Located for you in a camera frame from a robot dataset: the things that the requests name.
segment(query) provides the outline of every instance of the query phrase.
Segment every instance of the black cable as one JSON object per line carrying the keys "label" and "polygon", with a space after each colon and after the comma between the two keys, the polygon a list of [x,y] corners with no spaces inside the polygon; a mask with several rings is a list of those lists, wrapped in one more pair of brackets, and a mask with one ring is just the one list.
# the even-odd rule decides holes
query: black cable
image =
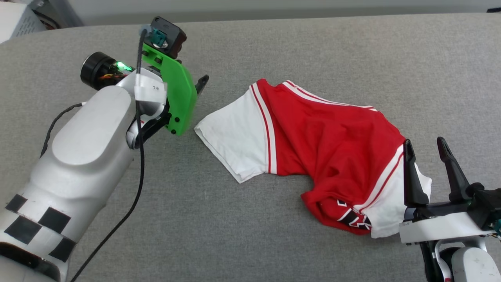
{"label": "black cable", "polygon": [[65,109],[64,111],[62,111],[58,116],[56,116],[56,118],[52,121],[52,124],[51,126],[49,127],[49,130],[47,131],[47,135],[45,136],[45,142],[44,142],[44,146],[42,147],[42,153],[40,154],[40,158],[45,154],[45,151],[47,151],[47,148],[49,147],[49,139],[51,138],[51,132],[52,130],[54,129],[54,126],[56,125],[56,122],[58,121],[58,119],[60,119],[63,114],[71,111],[72,109],[76,108],[76,107],[81,107],[82,106],[82,103],[79,103],[79,104],[74,104],[73,106]]}
{"label": "black cable", "polygon": [[42,13],[40,13],[40,12],[36,11],[36,10],[33,10],[33,13],[35,13],[35,15],[39,16],[40,18],[44,18],[44,19],[46,19],[47,21],[51,21],[51,22],[53,22],[53,23],[54,23],[54,26],[55,26],[57,29],[60,29],[60,28],[61,28],[61,26],[58,24],[58,22],[54,21],[51,17],[46,16],[46,15],[44,15],[44,14],[42,14]]}
{"label": "black cable", "polygon": [[[141,70],[141,55],[143,52],[143,43],[144,43],[144,38],[146,37],[146,30],[143,30],[141,32],[141,37],[139,38],[139,48],[138,48],[138,56],[137,56],[137,74],[139,74]],[[77,271],[75,276],[71,279],[70,282],[75,282],[77,280],[78,276],[82,273],[84,268],[89,264],[89,262],[92,260],[92,258],[96,255],[96,253],[101,249],[101,247],[108,241],[108,239],[117,231],[118,228],[129,218],[129,216],[132,214],[134,211],[134,208],[137,205],[137,202],[139,201],[139,197],[141,196],[141,191],[143,190],[143,180],[144,180],[144,145],[143,145],[143,136],[141,135],[141,116],[139,114],[139,101],[136,101],[136,123],[137,123],[137,139],[139,142],[139,151],[141,154],[141,173],[139,176],[139,187],[137,188],[137,194],[136,198],[134,199],[134,203],[132,203],[132,206],[130,207],[129,211],[127,214],[118,222],[118,224],[106,235],[106,237],[99,243],[99,245],[94,249],[94,251],[89,255],[87,260],[84,262],[84,264],[80,267],[80,269]]]}

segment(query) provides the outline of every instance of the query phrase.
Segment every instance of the black square marker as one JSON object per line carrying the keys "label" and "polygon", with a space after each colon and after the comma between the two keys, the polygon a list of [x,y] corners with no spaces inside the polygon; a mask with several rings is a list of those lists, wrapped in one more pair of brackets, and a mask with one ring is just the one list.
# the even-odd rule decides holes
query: black square marker
{"label": "black square marker", "polygon": [[38,221],[38,223],[61,234],[70,219],[71,217],[67,216],[66,214],[53,208],[48,208],[42,218]]}
{"label": "black square marker", "polygon": [[61,242],[57,245],[57,247],[49,253],[50,256],[57,258],[58,260],[62,260],[66,262],[70,257],[71,251],[75,247],[76,243],[70,239],[63,238]]}
{"label": "black square marker", "polygon": [[25,204],[25,202],[25,197],[16,194],[5,208],[17,213],[19,209]]}
{"label": "black square marker", "polygon": [[29,244],[40,228],[41,226],[36,222],[19,216],[9,227],[7,227],[4,233],[7,233],[24,244]]}

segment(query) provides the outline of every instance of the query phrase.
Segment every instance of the green led light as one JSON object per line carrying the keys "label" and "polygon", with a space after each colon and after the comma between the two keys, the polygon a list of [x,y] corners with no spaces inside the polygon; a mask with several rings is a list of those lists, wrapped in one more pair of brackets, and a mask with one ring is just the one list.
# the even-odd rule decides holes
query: green led light
{"label": "green led light", "polygon": [[129,66],[127,66],[127,65],[125,65],[125,64],[124,64],[124,63],[122,63],[122,62],[117,62],[117,66],[118,66],[119,68],[124,69],[124,70],[132,71],[132,68],[131,68],[131,67],[129,67]]}

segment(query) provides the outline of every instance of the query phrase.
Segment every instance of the gray fabric surface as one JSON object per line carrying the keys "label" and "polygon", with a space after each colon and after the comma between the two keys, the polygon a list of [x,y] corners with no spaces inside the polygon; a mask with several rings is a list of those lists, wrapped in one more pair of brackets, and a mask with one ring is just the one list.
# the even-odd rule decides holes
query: gray fabric surface
{"label": "gray fabric surface", "polygon": [[[488,14],[184,23],[180,59],[210,75],[193,124],[260,78],[290,79],[333,101],[372,105],[412,139],[432,200],[448,195],[435,139],[444,136],[471,182],[499,184],[501,17]],[[95,92],[87,55],[135,64],[138,26],[48,31],[0,45],[0,198],[20,189],[53,118]],[[56,127],[70,118],[65,116]],[[147,143],[136,211],[80,281],[425,281],[418,246],[321,225],[300,194],[308,177],[261,175],[239,185],[190,130]],[[72,276],[128,210],[135,161],[76,247]],[[498,265],[501,248],[488,241]]]}

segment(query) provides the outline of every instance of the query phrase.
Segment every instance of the red and white jersey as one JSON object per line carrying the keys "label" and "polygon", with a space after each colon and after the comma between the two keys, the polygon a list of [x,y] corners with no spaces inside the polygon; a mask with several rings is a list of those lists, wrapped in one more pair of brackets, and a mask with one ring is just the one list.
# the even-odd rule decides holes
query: red and white jersey
{"label": "red and white jersey", "polygon": [[[373,238],[398,233],[405,138],[373,107],[261,79],[195,131],[239,183],[262,173],[309,175],[315,185],[301,198],[323,224]],[[418,175],[429,197],[431,179]]]}

